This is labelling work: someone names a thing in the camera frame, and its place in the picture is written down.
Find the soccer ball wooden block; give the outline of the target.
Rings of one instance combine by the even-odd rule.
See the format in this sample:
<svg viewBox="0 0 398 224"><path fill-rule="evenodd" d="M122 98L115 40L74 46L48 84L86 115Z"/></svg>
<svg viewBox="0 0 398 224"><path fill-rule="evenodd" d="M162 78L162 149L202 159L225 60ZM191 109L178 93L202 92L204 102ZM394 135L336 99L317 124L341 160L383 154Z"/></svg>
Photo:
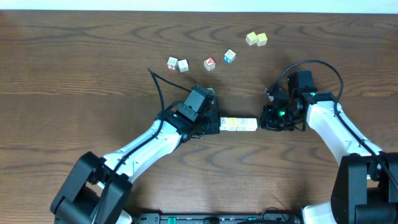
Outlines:
<svg viewBox="0 0 398 224"><path fill-rule="evenodd" d="M220 130L221 131L227 131L229 129L228 120L229 120L229 118L227 118L227 117L220 118Z"/></svg>

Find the yellow number wooden block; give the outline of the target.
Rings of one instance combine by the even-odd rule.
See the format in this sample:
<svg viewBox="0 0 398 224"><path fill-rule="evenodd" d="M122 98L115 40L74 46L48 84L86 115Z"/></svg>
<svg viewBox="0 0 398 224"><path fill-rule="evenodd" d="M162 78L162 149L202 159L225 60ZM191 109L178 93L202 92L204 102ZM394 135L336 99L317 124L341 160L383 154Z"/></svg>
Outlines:
<svg viewBox="0 0 398 224"><path fill-rule="evenodd" d="M239 128L238 118L228 118L228 131L237 131Z"/></svg>

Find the plain wooden block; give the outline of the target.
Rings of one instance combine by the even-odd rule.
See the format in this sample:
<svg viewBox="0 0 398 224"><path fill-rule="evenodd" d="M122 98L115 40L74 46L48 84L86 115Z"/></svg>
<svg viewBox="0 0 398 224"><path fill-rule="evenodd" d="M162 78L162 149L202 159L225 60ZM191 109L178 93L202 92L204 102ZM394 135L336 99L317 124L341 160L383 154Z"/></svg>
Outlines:
<svg viewBox="0 0 398 224"><path fill-rule="evenodd" d="M256 118L248 118L247 130L255 131L257 129L257 127L258 127L257 119Z"/></svg>

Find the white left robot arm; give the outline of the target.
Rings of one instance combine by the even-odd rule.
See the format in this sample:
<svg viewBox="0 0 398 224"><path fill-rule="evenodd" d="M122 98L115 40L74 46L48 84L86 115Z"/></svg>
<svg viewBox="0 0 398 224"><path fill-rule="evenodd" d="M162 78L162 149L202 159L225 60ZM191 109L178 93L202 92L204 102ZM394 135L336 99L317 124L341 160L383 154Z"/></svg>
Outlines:
<svg viewBox="0 0 398 224"><path fill-rule="evenodd" d="M133 182L153 163L191 138L220 131L217 109L194 121L180 111L161 111L152 126L128 145L103 157L82 155L55 196L56 223L132 223L124 211Z"/></svg>

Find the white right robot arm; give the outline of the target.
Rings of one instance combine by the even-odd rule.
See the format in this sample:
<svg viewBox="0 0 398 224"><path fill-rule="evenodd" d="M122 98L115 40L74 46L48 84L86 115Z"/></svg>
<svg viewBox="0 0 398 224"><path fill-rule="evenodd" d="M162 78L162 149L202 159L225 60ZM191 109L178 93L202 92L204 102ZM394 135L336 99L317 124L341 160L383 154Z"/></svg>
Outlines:
<svg viewBox="0 0 398 224"><path fill-rule="evenodd" d="M397 153L384 152L349 120L330 92L268 94L260 125L313 129L338 163L330 200L302 209L302 223L397 223Z"/></svg>

